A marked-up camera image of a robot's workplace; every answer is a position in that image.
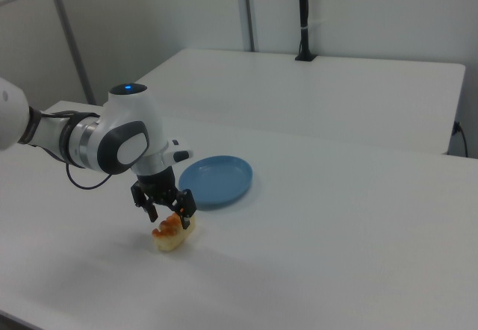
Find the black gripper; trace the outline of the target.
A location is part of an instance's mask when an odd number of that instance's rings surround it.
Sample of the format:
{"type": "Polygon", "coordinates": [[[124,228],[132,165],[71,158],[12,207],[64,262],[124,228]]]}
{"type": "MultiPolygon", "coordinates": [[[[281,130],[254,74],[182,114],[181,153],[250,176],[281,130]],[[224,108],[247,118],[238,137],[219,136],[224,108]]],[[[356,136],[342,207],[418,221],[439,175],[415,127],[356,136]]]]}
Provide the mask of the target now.
{"type": "Polygon", "coordinates": [[[150,222],[158,219],[154,203],[168,205],[168,208],[179,216],[184,230],[190,227],[192,216],[197,207],[191,190],[178,191],[176,177],[171,166],[154,175],[138,175],[131,186],[131,194],[137,208],[142,208],[150,222]]]}

